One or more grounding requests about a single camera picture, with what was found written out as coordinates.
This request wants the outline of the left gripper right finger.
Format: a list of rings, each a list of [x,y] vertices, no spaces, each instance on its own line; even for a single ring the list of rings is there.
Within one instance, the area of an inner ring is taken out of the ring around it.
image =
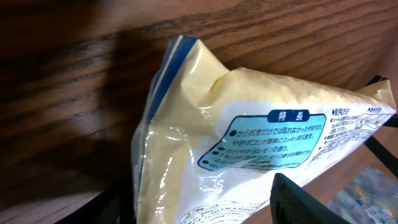
[[[349,224],[282,173],[276,173],[270,197],[273,224]]]

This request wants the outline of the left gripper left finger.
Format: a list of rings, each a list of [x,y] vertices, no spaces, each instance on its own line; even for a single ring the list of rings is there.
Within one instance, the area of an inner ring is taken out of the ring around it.
[[[136,224],[132,186],[108,189],[55,224]]]

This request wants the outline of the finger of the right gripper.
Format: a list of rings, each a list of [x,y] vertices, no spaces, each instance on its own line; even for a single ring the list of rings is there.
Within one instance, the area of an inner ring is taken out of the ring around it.
[[[389,80],[386,77],[380,75],[374,76],[368,85]],[[394,114],[383,126],[397,128],[397,114]],[[382,162],[382,164],[395,176],[397,177],[397,158],[393,156],[374,136],[371,136],[364,145]]]

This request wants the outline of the red purple Carefree pad pack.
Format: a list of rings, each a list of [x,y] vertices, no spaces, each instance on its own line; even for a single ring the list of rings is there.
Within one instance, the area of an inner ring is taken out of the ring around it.
[[[397,179],[368,167],[326,206],[350,223],[397,224]]]

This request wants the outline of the yellow snack bag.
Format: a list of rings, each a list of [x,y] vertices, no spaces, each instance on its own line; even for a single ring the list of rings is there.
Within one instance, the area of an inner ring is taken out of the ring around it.
[[[131,144],[138,223],[242,223],[276,173],[307,185],[396,113],[388,80],[357,91],[227,69],[172,39]]]

